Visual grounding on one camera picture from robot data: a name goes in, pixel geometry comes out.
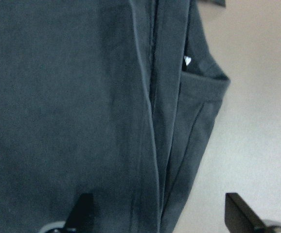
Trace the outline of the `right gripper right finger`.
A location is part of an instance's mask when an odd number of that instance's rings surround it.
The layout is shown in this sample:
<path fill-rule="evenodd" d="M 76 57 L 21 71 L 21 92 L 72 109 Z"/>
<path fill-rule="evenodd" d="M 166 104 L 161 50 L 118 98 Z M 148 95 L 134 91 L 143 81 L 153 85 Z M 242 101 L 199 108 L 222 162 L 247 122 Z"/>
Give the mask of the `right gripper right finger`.
<path fill-rule="evenodd" d="M 264 233 L 264 223 L 238 193 L 226 193 L 224 220 L 230 233 Z"/>

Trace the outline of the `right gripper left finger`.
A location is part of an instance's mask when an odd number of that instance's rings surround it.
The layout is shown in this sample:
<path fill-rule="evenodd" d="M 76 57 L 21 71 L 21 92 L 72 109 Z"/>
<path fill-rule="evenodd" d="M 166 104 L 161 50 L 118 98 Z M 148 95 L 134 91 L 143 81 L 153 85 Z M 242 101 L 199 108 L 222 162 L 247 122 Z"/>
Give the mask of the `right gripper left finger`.
<path fill-rule="evenodd" d="M 64 233 L 92 233 L 94 226 L 93 195 L 83 193 L 72 208 L 64 226 Z"/>

